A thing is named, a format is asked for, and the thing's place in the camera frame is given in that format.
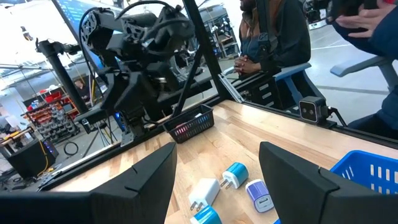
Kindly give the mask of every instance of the clasped hands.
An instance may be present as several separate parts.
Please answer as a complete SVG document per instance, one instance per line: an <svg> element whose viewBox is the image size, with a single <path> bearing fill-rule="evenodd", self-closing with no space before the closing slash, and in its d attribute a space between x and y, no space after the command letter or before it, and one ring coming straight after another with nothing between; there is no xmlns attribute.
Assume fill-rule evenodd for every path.
<svg viewBox="0 0 398 224"><path fill-rule="evenodd" d="M240 75L247 75L258 72L261 70L260 63L254 63L252 60L248 58L247 55L240 56L235 59L235 72L239 73Z"/></svg>

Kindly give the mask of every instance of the storage rack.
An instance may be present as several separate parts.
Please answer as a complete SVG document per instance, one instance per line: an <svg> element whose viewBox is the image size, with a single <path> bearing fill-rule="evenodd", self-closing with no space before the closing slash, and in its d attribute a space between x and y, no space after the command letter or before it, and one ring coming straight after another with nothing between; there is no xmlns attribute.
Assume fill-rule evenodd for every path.
<svg viewBox="0 0 398 224"><path fill-rule="evenodd" d="M80 132L72 118L65 112L62 100L55 100L25 113L44 139L53 144Z"/></svg>

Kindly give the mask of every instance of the chair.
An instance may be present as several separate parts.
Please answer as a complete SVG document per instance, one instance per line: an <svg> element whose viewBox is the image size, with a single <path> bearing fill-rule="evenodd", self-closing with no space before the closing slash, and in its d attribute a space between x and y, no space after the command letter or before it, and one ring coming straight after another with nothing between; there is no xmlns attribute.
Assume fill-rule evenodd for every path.
<svg viewBox="0 0 398 224"><path fill-rule="evenodd" d="M359 58L335 65L330 72L338 77L344 77L350 73L364 70L365 68L378 66L386 79L388 90L391 92L398 85L398 75L392 66L394 59L362 54Z"/></svg>

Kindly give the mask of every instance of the black camera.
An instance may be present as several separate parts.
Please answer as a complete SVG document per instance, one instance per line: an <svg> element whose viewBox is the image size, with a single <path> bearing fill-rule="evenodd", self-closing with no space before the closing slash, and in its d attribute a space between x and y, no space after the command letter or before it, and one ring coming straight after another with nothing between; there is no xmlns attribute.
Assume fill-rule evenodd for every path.
<svg viewBox="0 0 398 224"><path fill-rule="evenodd" d="M311 123L322 123L328 117L326 99L324 98L307 96L300 100L298 106L301 117Z"/></svg>

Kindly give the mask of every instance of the blue charger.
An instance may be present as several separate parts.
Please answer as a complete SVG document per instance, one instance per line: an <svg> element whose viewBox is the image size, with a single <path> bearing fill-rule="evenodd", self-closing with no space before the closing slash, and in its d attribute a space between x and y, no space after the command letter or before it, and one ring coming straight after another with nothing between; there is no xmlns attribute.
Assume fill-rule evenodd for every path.
<svg viewBox="0 0 398 224"><path fill-rule="evenodd" d="M248 177L249 172L246 166L240 162L234 162L234 164L223 172L224 181L221 183L221 187L227 184L225 189L230 187L238 189Z"/></svg>
<svg viewBox="0 0 398 224"><path fill-rule="evenodd" d="M217 212L210 205L198 212L190 221L191 224L222 224Z"/></svg>

